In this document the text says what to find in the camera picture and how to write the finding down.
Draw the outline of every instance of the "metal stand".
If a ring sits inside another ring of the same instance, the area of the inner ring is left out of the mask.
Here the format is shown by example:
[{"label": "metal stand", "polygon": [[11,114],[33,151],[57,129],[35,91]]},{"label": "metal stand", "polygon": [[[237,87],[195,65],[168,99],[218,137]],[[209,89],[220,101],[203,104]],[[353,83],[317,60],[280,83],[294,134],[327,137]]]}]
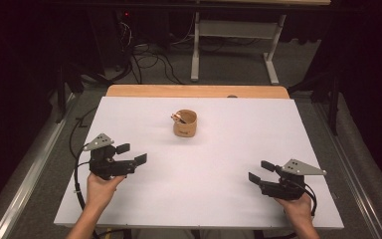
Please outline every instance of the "metal stand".
[{"label": "metal stand", "polygon": [[249,23],[209,20],[200,21],[200,13],[196,12],[194,24],[194,51],[191,65],[191,82],[197,83],[199,77],[200,36],[216,36],[271,39],[271,49],[268,53],[263,53],[263,59],[269,73],[271,84],[278,85],[279,80],[272,59],[279,42],[279,37],[281,36],[286,17],[287,15],[281,15],[277,23]]}]

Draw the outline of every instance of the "white table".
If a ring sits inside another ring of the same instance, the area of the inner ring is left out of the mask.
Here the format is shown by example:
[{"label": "white table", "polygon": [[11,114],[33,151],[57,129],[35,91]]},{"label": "white table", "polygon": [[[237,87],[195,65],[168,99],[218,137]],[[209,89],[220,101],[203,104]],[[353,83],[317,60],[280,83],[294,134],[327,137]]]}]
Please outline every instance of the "white table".
[{"label": "white table", "polygon": [[[170,116],[181,109],[198,114],[192,138],[173,134]],[[318,167],[289,99],[106,97],[86,142],[101,132],[115,145],[131,143],[131,152],[116,155],[116,160],[147,153],[147,162],[118,187],[97,226],[288,228],[282,208],[262,195],[248,172],[276,182],[279,176],[260,168],[261,160],[284,165],[295,158]],[[84,152],[81,162],[89,159]],[[89,173],[87,166],[80,168],[83,191]],[[307,176],[305,182],[317,195],[314,226],[342,228],[324,177]],[[81,213],[73,191],[71,180],[55,218],[58,225],[73,226]]]}]

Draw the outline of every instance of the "table leg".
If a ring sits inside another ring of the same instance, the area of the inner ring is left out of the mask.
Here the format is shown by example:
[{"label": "table leg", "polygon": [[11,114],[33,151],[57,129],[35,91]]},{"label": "table leg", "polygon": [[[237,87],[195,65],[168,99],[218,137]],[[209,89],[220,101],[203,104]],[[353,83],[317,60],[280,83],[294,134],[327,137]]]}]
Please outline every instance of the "table leg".
[{"label": "table leg", "polygon": [[265,239],[263,230],[254,230],[254,239]]},{"label": "table leg", "polygon": [[194,52],[192,55],[192,65],[191,65],[191,82],[198,82],[198,74],[200,71],[200,52],[199,52],[199,42],[200,42],[200,13],[195,13],[195,25],[194,25]]},{"label": "table leg", "polygon": [[191,234],[194,236],[194,239],[200,239],[200,230],[191,230]]},{"label": "table leg", "polygon": [[286,17],[287,15],[281,15],[279,17],[278,25],[276,26],[275,33],[272,38],[271,50],[268,53],[264,53],[264,60],[265,60],[266,68],[268,70],[269,78],[271,80],[272,85],[279,84],[278,76],[276,75],[275,66],[273,65],[272,59],[273,59],[273,55],[275,53],[276,47],[278,46],[279,37],[281,36],[282,28],[284,27]]}]

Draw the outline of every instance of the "black cable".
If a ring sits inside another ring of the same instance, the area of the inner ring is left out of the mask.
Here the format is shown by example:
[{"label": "black cable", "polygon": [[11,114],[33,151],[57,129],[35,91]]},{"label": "black cable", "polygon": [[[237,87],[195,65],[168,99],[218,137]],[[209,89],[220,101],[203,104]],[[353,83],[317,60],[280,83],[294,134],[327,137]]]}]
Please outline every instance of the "black cable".
[{"label": "black cable", "polygon": [[155,54],[153,54],[153,53],[150,53],[150,54],[151,54],[151,56],[144,56],[142,58],[139,58],[137,60],[137,62],[139,62],[139,61],[141,61],[143,59],[146,59],[146,58],[155,58],[156,61],[154,61],[154,63],[150,64],[149,66],[145,66],[145,67],[140,66],[141,69],[152,68],[152,67],[154,67],[159,62],[160,59]]},{"label": "black cable", "polygon": [[175,76],[175,74],[173,73],[173,66],[172,66],[172,64],[170,63],[169,59],[166,57],[166,55],[164,55],[163,53],[159,53],[159,55],[163,56],[163,57],[166,59],[168,65],[170,66],[170,72],[171,72],[173,78],[175,78],[175,80],[177,81],[177,83],[178,83],[179,85],[186,85],[185,83],[181,82],[181,81]]},{"label": "black cable", "polygon": [[135,45],[135,46],[134,46],[134,50],[135,50],[136,48],[143,47],[143,46],[147,47],[147,49],[145,49],[145,50],[139,50],[140,52],[133,52],[133,54],[134,54],[134,55],[140,55],[140,54],[143,54],[143,53],[147,52],[147,51],[150,49],[150,45],[148,45],[148,44],[138,44],[138,45]]},{"label": "black cable", "polygon": [[313,202],[313,206],[312,206],[312,209],[311,209],[311,216],[315,216],[315,210],[317,208],[317,198],[315,197],[315,194],[313,194],[312,189],[308,185],[304,184],[304,186],[308,186],[308,188],[312,191],[312,193],[311,193],[310,191],[306,190],[304,186],[301,186],[301,185],[299,185],[299,184],[297,184],[295,182],[288,181],[288,183],[290,183],[290,184],[300,188],[306,194],[308,194],[308,196],[312,199],[312,202]]},{"label": "black cable", "polygon": [[222,41],[222,39],[219,39],[219,38],[204,38],[206,41],[207,40],[219,40],[220,41],[220,46],[214,50],[205,50],[202,48],[202,46],[200,47],[200,50],[203,51],[203,52],[208,52],[208,53],[215,53],[219,50],[221,50],[224,46],[225,46],[225,41]]},{"label": "black cable", "polygon": [[188,50],[188,49],[193,48],[193,46],[194,46],[194,43],[190,43],[189,40],[181,42],[181,43],[176,43],[174,45],[171,45],[172,48],[175,48],[175,49],[178,49],[178,50]]},{"label": "black cable", "polygon": [[139,81],[137,81],[137,82],[138,82],[139,85],[142,85],[141,69],[140,69],[140,67],[139,67],[139,65],[138,65],[138,61],[137,61],[137,59],[135,58],[135,56],[134,56],[133,54],[132,54],[132,59],[134,59],[135,65],[136,65],[137,68],[138,68]]},{"label": "black cable", "polygon": [[[304,184],[304,186],[308,187],[309,190],[311,191],[308,191],[305,189],[305,187],[295,183],[295,182],[292,182],[292,181],[287,181],[288,183],[300,188],[301,190],[303,190],[311,199],[312,199],[312,202],[313,202],[313,205],[312,205],[312,209],[311,209],[311,216],[313,217],[315,215],[315,210],[317,208],[317,198],[315,196],[315,193],[314,191],[312,190],[312,188],[310,186],[308,186],[307,184]],[[296,237],[296,233],[292,232],[290,233],[289,235],[286,235],[286,236],[278,236],[278,237],[267,237],[266,239],[290,239],[290,238],[294,238]]]},{"label": "black cable", "polygon": [[[79,200],[79,203],[80,203],[80,207],[82,208],[82,210],[85,209],[86,207],[86,203],[85,203],[85,199],[83,198],[83,194],[82,194],[82,189],[80,187],[80,183],[79,183],[79,166],[80,165],[83,165],[82,164],[79,164],[80,162],[80,156],[82,155],[82,152],[84,150],[84,148],[88,145],[88,143],[86,143],[84,146],[82,146],[82,148],[79,150],[79,152],[77,153],[77,156],[76,156],[76,164],[75,164],[75,167],[74,167],[74,183],[75,183],[75,188],[76,188],[76,195],[77,195],[77,199]],[[99,239],[100,237],[97,235],[96,231],[94,230],[93,231],[93,237],[95,239]]]},{"label": "black cable", "polygon": [[73,150],[73,136],[74,136],[74,132],[76,131],[77,127],[80,126],[80,127],[86,127],[86,125],[83,125],[83,121],[85,120],[86,116],[88,116],[90,113],[92,113],[93,111],[95,111],[97,109],[97,107],[94,107],[92,108],[91,110],[89,110],[87,113],[85,113],[82,117],[80,118],[76,118],[77,120],[77,123],[76,125],[74,125],[74,128],[73,130],[71,131],[71,134],[70,134],[70,141],[69,141],[69,144],[70,144],[70,152],[71,152],[71,155],[73,156],[73,158],[76,158],[76,154],[74,153],[74,150]]},{"label": "black cable", "polygon": [[78,167],[83,166],[84,164],[88,164],[88,163],[90,163],[90,162],[89,162],[89,161],[87,161],[87,162],[82,162],[82,163],[80,163],[80,164],[78,165]]}]

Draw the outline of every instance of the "gray floor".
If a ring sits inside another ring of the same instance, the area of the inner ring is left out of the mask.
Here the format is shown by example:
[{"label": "gray floor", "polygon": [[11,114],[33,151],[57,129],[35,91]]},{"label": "gray floor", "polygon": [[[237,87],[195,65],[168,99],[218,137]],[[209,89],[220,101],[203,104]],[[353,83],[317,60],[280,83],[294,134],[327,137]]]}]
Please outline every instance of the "gray floor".
[{"label": "gray floor", "polygon": [[[230,40],[219,51],[212,52],[219,45],[211,42],[202,46],[200,60],[200,85],[268,85],[268,75],[262,62],[261,49],[267,49],[266,42],[251,45],[244,40]],[[318,44],[308,43],[300,46],[297,42],[280,43],[274,57],[275,67],[281,85],[292,86],[303,79],[307,67]],[[190,65],[192,50],[186,45],[182,49],[172,48],[166,52],[152,47],[151,53],[137,55],[141,66],[144,84],[173,84],[167,62],[160,58],[165,54],[175,76],[183,83],[190,84]],[[129,74],[118,84],[136,84],[133,74]],[[21,208],[18,220],[8,238],[63,238],[69,229],[56,226],[53,220],[73,172],[74,159],[69,150],[70,134],[76,124],[76,118],[83,116],[92,107],[97,106],[106,89],[87,85],[85,92],[76,96],[72,110],[67,115],[55,144],[50,148],[46,165],[35,184],[30,199]],[[333,136],[325,123],[327,105],[312,104],[308,93],[292,96],[305,125],[306,131],[317,155],[321,167],[329,172],[326,176],[330,191],[342,217],[345,228],[342,230],[320,231],[322,238],[382,238],[382,174],[378,170],[356,129],[344,98],[339,101],[338,133]],[[0,221],[17,193],[37,156],[43,154],[48,139],[55,133],[55,118],[43,128],[30,151],[12,175],[0,195]],[[93,114],[86,117],[84,124],[90,125]],[[88,133],[87,127],[77,128],[73,137],[73,148],[79,148]],[[279,235],[285,232],[269,231],[267,235]]]}]

